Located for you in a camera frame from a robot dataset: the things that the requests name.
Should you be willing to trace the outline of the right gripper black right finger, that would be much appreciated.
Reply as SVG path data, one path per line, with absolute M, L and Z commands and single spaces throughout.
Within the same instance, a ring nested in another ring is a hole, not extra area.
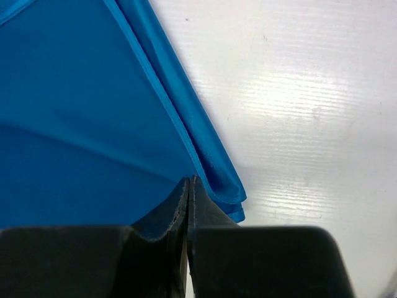
M 197 297 L 353 297 L 336 241 L 309 226 L 241 227 L 189 185 L 187 254 Z

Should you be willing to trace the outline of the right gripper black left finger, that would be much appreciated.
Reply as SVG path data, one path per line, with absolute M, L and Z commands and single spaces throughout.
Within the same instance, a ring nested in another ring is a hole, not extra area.
M 1 296 L 184 297 L 188 198 L 184 178 L 133 225 L 1 230 Z

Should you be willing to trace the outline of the blue cloth napkin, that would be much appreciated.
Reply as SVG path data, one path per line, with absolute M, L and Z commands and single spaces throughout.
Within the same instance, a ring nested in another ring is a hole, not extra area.
M 1 2 L 1 227 L 129 225 L 243 185 L 148 1 Z

